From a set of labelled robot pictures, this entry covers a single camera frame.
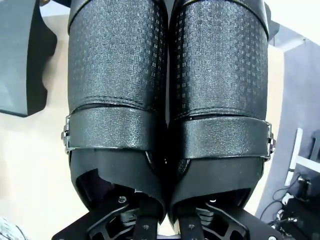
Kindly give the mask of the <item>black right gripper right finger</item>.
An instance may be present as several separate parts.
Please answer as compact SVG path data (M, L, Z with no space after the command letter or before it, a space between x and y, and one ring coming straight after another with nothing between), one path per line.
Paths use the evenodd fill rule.
M192 200L175 206L182 240L249 240L248 227L222 207L205 204L197 207Z

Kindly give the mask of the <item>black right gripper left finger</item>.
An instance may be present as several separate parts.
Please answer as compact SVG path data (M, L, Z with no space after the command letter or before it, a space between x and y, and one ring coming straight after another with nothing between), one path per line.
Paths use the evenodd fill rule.
M147 195L120 196L116 209L88 230L88 240L156 240L161 206Z

